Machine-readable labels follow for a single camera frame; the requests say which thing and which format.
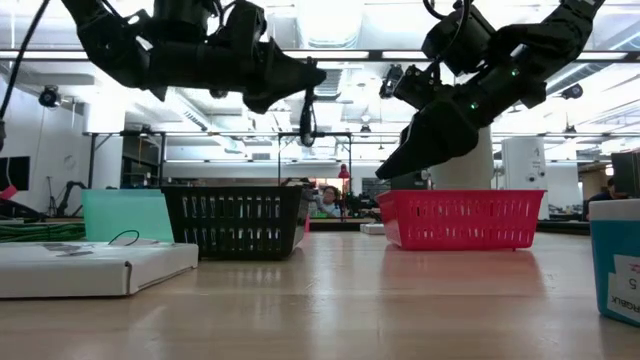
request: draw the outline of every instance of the wooden table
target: wooden table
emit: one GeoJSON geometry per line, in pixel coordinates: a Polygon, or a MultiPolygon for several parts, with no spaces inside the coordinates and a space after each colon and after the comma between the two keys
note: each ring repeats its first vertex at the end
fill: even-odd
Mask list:
{"type": "Polygon", "coordinates": [[[289,261],[202,263],[127,299],[3,301],[3,360],[639,359],[601,318],[590,241],[409,253],[321,233],[289,261]]]}

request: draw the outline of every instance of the camera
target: camera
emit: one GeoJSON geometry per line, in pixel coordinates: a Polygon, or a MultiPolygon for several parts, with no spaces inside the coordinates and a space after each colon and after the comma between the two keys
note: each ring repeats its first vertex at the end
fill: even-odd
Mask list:
{"type": "Polygon", "coordinates": [[[49,108],[56,109],[62,104],[62,96],[58,93],[58,87],[55,85],[47,85],[38,97],[40,105],[49,108]]]}

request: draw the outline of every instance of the white wall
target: white wall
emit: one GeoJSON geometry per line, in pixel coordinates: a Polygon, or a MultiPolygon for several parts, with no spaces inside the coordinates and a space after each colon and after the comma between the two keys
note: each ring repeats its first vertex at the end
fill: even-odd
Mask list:
{"type": "MultiPolygon", "coordinates": [[[[0,94],[4,96],[5,91],[6,83],[0,80],[0,94]]],[[[54,197],[67,181],[87,183],[90,140],[82,136],[82,116],[76,115],[72,121],[71,111],[44,109],[35,96],[15,89],[5,121],[7,139],[0,157],[31,158],[29,191],[19,192],[12,200],[46,212],[49,207],[47,176],[51,177],[54,197]]],[[[75,211],[80,203],[80,190],[74,189],[68,211],[75,211]]]]}

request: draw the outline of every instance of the metal frame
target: metal frame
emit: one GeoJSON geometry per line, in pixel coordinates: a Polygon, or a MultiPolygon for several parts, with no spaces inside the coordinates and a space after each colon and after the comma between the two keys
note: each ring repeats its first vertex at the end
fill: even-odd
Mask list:
{"type": "Polygon", "coordinates": [[[119,133],[113,132],[105,132],[105,133],[91,133],[86,132],[83,133],[85,136],[91,136],[91,149],[89,153],[89,180],[87,182],[87,188],[93,188],[93,170],[95,166],[95,157],[96,151],[104,145],[107,140],[109,140],[113,136],[120,137],[150,137],[150,136],[160,136],[160,156],[158,161],[158,187],[162,186],[162,180],[164,178],[164,164],[167,160],[167,133],[166,132],[141,132],[141,131],[121,131],[119,133]],[[106,136],[104,140],[102,140],[96,146],[96,141],[98,136],[106,136]]]}
{"type": "MultiPolygon", "coordinates": [[[[291,142],[285,144],[284,148],[282,148],[282,138],[283,137],[297,137],[300,136],[300,133],[297,132],[280,132],[278,133],[278,184],[282,183],[282,150],[284,150],[287,146],[289,146],[289,144],[291,144],[291,142]]],[[[352,158],[351,158],[351,148],[353,146],[353,133],[351,132],[319,132],[316,133],[316,136],[318,138],[323,138],[323,137],[327,137],[327,136],[332,136],[334,138],[336,138],[336,140],[338,140],[338,137],[347,137],[349,139],[349,147],[347,149],[347,152],[349,153],[349,162],[348,162],[348,169],[349,169],[349,192],[353,191],[353,176],[351,174],[351,165],[352,165],[352,158]]]]}

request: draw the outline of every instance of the man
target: man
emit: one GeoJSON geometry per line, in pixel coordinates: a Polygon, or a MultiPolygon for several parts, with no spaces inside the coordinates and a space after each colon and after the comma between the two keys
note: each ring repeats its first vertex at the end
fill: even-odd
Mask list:
{"type": "Polygon", "coordinates": [[[627,194],[617,193],[616,192],[616,184],[613,181],[613,178],[607,181],[607,191],[603,191],[599,194],[593,195],[589,200],[587,200],[586,208],[584,209],[584,214],[587,220],[589,220],[589,204],[592,201],[607,201],[607,200],[620,200],[626,199],[627,194]]]}

